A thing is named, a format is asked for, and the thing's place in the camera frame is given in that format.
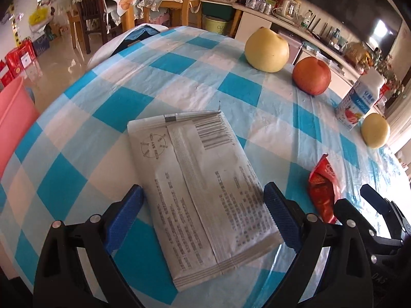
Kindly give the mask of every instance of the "barcode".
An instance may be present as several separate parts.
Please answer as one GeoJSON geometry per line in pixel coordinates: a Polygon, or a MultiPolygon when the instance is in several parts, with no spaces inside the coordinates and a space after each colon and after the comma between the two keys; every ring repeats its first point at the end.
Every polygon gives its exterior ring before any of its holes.
{"type": "Polygon", "coordinates": [[[219,115],[193,120],[193,123],[205,150],[232,142],[227,127],[219,115]]]}

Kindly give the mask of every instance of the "blue checkered tablecloth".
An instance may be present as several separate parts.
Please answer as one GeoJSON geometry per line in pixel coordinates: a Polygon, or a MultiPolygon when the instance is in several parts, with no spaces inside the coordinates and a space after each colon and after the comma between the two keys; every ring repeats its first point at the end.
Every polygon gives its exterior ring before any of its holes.
{"type": "MultiPolygon", "coordinates": [[[[262,185],[274,181],[305,212],[309,172],[328,153],[343,195],[383,236],[384,221],[360,198],[368,183],[393,199],[408,219],[408,179],[389,148],[367,148],[359,128],[334,117],[340,98],[312,97],[292,85],[288,65],[278,73],[252,68],[238,41],[180,27],[137,43],[86,73],[30,128],[0,185],[0,241],[30,289],[43,242],[54,220],[83,222],[123,198],[138,177],[127,137],[133,119],[189,110],[221,109],[262,185]]],[[[304,298],[321,275],[324,249],[304,298]]],[[[285,245],[237,270],[178,293],[143,207],[114,261],[147,307],[260,308],[287,271],[285,245]]],[[[90,274],[90,265],[85,266],[90,274]]],[[[102,297],[96,280],[90,287],[102,297]]]]}

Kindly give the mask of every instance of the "red apple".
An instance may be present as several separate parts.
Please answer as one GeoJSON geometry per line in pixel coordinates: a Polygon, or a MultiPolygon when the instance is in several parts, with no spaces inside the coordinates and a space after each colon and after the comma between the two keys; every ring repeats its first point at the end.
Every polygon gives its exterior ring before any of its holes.
{"type": "Polygon", "coordinates": [[[320,95],[330,85],[331,71],[325,62],[309,56],[295,65],[293,80],[302,91],[320,95]]]}

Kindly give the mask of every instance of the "red snack bag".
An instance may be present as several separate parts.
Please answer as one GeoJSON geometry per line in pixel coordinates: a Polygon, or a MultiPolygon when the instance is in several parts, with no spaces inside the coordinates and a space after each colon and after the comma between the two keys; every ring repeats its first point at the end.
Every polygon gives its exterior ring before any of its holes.
{"type": "Polygon", "coordinates": [[[311,201],[326,223],[335,223],[334,203],[341,199],[340,186],[334,170],[327,160],[328,154],[323,154],[321,159],[308,177],[308,194],[311,201]]]}

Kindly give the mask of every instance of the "yellow pear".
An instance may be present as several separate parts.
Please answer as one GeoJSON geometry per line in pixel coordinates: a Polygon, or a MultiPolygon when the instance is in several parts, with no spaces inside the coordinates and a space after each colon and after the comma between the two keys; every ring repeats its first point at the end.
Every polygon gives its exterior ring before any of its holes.
{"type": "Polygon", "coordinates": [[[384,146],[390,137],[390,125],[378,113],[366,116],[361,125],[361,135],[370,148],[384,146]]]}
{"type": "Polygon", "coordinates": [[[259,28],[247,39],[244,53],[251,66],[268,73],[282,69],[290,55],[288,42],[279,34],[264,27],[259,28]]]}

